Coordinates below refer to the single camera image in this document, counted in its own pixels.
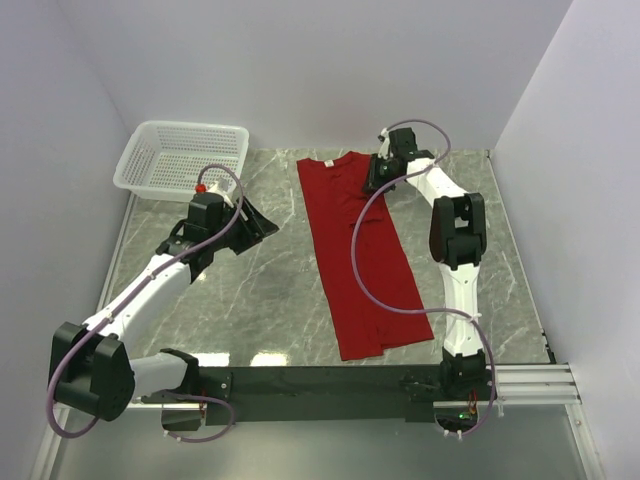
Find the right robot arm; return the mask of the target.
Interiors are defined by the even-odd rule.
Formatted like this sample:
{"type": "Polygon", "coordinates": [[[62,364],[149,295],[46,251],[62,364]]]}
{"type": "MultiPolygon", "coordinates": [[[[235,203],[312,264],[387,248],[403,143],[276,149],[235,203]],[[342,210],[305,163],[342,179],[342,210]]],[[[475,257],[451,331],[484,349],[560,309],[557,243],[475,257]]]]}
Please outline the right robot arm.
{"type": "Polygon", "coordinates": [[[435,156],[417,145],[409,120],[383,129],[380,148],[370,158],[363,186],[369,199],[352,234],[350,254],[358,286],[373,302],[394,313],[416,314],[416,309],[393,307],[375,299],[362,280],[356,260],[361,225],[374,201],[402,181],[414,187],[431,207],[429,250],[441,274],[445,304],[431,313],[446,316],[439,387],[452,399],[471,397],[492,380],[494,361],[488,340],[479,327],[478,279],[487,249],[484,197],[456,184],[439,166],[451,151],[448,135],[444,152],[435,156]]]}

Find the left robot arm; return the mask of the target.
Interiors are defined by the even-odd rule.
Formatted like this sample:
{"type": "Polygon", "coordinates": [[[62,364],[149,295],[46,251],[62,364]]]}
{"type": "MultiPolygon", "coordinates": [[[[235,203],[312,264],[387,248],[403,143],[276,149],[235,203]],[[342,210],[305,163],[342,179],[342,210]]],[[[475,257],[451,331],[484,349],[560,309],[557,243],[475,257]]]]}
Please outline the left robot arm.
{"type": "Polygon", "coordinates": [[[130,401],[166,391],[186,402],[201,391],[198,360],[168,348],[132,360],[128,350],[224,249],[240,255],[274,235],[278,226],[249,200],[197,193],[187,215],[164,239],[144,270],[110,304],[81,324],[54,333],[47,401],[113,421],[130,401]]]}

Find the white plastic basket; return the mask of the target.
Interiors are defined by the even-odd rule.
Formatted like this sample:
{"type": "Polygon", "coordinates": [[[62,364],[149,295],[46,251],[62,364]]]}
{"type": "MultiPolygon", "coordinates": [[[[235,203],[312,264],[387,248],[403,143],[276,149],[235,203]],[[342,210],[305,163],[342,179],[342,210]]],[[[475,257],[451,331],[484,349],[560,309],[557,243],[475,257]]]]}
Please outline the white plastic basket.
{"type": "Polygon", "coordinates": [[[113,176],[116,187],[140,198],[188,202],[196,185],[231,196],[249,147],[244,127],[145,121],[131,135],[113,176]]]}

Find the red t shirt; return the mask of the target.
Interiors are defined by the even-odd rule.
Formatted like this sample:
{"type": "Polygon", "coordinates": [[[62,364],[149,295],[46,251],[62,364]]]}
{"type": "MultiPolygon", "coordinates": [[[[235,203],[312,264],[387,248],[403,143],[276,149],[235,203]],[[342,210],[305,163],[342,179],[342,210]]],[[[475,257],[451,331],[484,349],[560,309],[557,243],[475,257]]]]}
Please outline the red t shirt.
{"type": "Polygon", "coordinates": [[[434,337],[382,198],[374,201],[359,230],[359,273],[375,299],[418,312],[388,311],[369,299],[356,282],[350,247],[356,220],[369,199],[362,193],[369,158],[348,152],[335,160],[301,159],[296,163],[318,270],[344,361],[380,356],[387,349],[434,337]]]}

